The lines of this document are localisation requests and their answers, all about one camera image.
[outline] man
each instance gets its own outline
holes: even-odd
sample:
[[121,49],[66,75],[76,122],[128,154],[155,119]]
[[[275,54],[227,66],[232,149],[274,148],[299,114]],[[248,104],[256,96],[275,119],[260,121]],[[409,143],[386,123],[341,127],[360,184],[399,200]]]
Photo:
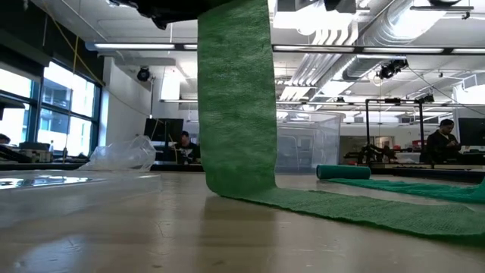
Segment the man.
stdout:
[[9,144],[10,137],[5,136],[3,133],[0,133],[0,144]]
[[457,160],[461,148],[458,140],[451,134],[455,123],[445,119],[440,123],[440,128],[432,133],[426,142],[428,158],[432,163],[442,164],[450,160]]
[[185,165],[199,163],[200,148],[190,141],[189,133],[186,131],[182,132],[180,143],[175,145],[175,149],[182,155],[182,158],[178,158],[178,163]]

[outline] dark shirt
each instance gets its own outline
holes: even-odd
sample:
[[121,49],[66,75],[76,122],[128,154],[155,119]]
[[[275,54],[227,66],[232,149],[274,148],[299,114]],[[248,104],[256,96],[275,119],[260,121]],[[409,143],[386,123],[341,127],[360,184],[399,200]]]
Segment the dark shirt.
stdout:
[[450,159],[457,159],[459,157],[458,151],[461,148],[460,145],[446,147],[452,141],[458,143],[458,140],[452,134],[449,134],[448,138],[446,138],[439,130],[432,133],[426,142],[428,159],[433,163],[444,163]]
[[200,158],[200,147],[194,143],[189,143],[187,146],[182,146],[178,143],[175,145],[177,151],[180,150],[181,158],[177,159],[179,164],[192,164],[196,163],[196,159]]

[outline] computer monitor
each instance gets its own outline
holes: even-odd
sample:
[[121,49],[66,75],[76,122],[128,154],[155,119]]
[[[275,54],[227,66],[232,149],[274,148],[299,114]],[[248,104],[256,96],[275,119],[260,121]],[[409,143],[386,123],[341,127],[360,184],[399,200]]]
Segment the computer monitor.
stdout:
[[485,146],[485,118],[459,118],[458,124],[463,146]]
[[147,118],[144,135],[149,137],[151,141],[178,143],[182,130],[183,119],[181,118]]

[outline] plastic bag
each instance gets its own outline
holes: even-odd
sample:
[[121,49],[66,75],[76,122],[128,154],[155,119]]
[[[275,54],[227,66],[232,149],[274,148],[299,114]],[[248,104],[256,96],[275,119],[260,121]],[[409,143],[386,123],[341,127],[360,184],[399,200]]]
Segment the plastic bag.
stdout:
[[96,147],[80,171],[150,171],[156,150],[147,136]]

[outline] green fabric roll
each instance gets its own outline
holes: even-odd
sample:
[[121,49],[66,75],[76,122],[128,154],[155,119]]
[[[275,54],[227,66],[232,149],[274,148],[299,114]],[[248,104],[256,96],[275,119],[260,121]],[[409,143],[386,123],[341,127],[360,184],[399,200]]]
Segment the green fabric roll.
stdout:
[[200,16],[198,58],[202,164],[213,192],[337,221],[485,246],[485,215],[464,206],[276,187],[276,98],[266,0],[237,0]]
[[317,177],[319,179],[369,179],[371,177],[371,169],[369,167],[358,166],[319,165],[317,166]]
[[403,181],[368,179],[337,178],[330,179],[329,181],[375,190],[386,190],[394,193],[406,193],[456,202],[485,203],[485,184],[471,187],[454,187],[442,184],[406,183]]

